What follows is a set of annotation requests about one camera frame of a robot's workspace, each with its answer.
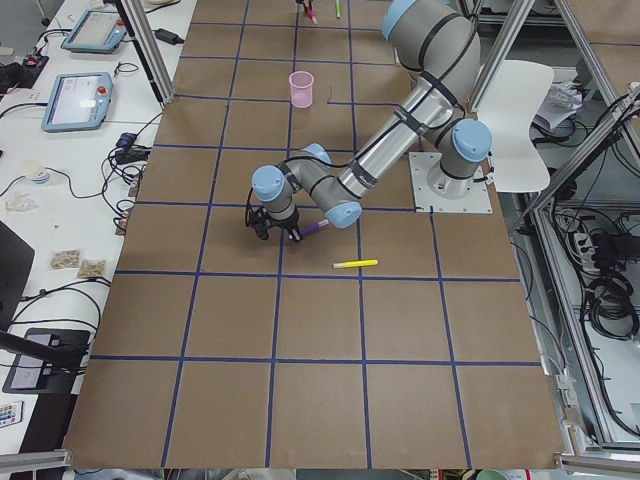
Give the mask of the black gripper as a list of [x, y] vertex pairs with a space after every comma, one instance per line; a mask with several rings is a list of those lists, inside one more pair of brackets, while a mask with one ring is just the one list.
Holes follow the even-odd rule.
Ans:
[[251, 228], [261, 240], [269, 239], [269, 230], [280, 228], [288, 234], [288, 238], [295, 243], [303, 240], [303, 234], [299, 230], [299, 211], [297, 208], [285, 219], [276, 219], [263, 207], [258, 209], [248, 208], [248, 227]]

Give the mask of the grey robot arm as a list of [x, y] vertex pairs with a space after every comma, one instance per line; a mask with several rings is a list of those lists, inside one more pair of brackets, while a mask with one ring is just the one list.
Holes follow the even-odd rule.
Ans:
[[489, 127], [462, 111], [480, 71], [480, 43], [471, 20], [442, 1], [394, 1], [381, 28], [411, 74], [414, 87], [380, 130], [338, 174], [328, 153], [310, 144], [277, 165], [252, 175], [252, 194], [261, 205], [245, 210], [245, 225], [266, 240], [272, 228], [293, 241], [303, 235], [294, 195], [305, 191], [336, 228], [354, 224], [360, 200], [419, 139], [425, 138], [441, 157], [428, 173], [438, 196], [464, 196], [479, 165], [489, 156]]

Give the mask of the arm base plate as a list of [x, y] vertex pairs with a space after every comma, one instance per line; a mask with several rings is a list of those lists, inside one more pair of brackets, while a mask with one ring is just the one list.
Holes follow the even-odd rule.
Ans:
[[418, 213], [492, 214], [488, 186], [480, 165], [474, 176], [458, 180], [440, 169], [440, 153], [410, 152], [414, 208]]

